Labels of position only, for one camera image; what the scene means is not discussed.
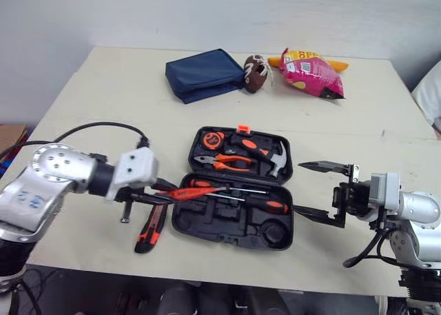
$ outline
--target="cardboard box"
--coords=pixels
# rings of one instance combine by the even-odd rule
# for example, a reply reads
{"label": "cardboard box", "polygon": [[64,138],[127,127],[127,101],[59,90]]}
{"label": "cardboard box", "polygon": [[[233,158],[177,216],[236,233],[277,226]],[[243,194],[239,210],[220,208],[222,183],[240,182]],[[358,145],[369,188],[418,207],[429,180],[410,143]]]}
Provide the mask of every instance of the cardboard box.
{"label": "cardboard box", "polygon": [[0,125],[0,152],[6,150],[11,145],[24,141],[26,138],[26,125]]}

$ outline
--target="orange pliers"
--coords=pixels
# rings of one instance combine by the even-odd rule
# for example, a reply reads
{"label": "orange pliers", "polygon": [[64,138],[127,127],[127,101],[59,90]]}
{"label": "orange pliers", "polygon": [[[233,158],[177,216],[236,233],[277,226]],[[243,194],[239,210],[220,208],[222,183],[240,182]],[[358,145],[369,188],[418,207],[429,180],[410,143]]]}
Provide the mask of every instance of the orange pliers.
{"label": "orange pliers", "polygon": [[224,155],[224,154],[218,154],[216,156],[195,156],[194,160],[200,162],[200,163],[209,163],[212,164],[214,169],[216,170],[233,170],[235,172],[248,172],[249,168],[235,168],[230,165],[226,165],[226,162],[233,162],[233,161],[243,161],[248,164],[251,164],[253,161],[250,158],[247,158],[246,156],[239,156],[239,155]]}

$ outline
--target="hammer head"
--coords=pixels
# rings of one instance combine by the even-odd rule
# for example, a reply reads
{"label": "hammer head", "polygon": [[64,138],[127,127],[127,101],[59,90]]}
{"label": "hammer head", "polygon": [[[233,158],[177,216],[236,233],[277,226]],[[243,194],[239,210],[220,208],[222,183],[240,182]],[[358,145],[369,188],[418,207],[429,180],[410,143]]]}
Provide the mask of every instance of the hammer head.
{"label": "hammer head", "polygon": [[274,153],[271,157],[272,163],[274,163],[274,168],[269,174],[277,178],[278,171],[283,168],[287,164],[287,151],[282,142],[280,142],[280,146],[282,147],[282,154]]}

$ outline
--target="white cloth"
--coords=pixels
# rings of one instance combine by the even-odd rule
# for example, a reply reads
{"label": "white cloth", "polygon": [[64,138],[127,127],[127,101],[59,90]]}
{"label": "white cloth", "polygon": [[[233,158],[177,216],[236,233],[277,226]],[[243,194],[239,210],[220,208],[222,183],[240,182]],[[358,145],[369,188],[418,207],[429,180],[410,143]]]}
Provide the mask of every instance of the white cloth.
{"label": "white cloth", "polygon": [[429,124],[441,130],[441,61],[424,76],[412,97]]}

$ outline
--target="snack bag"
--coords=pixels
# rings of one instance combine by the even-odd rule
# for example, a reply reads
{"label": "snack bag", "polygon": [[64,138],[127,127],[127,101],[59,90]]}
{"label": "snack bag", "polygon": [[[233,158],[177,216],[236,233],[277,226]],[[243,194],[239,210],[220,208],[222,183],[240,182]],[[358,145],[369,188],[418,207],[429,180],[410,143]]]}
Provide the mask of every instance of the snack bag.
{"label": "snack bag", "polygon": [[282,53],[279,65],[285,80],[303,92],[325,99],[343,99],[343,84],[337,72],[317,53]]}

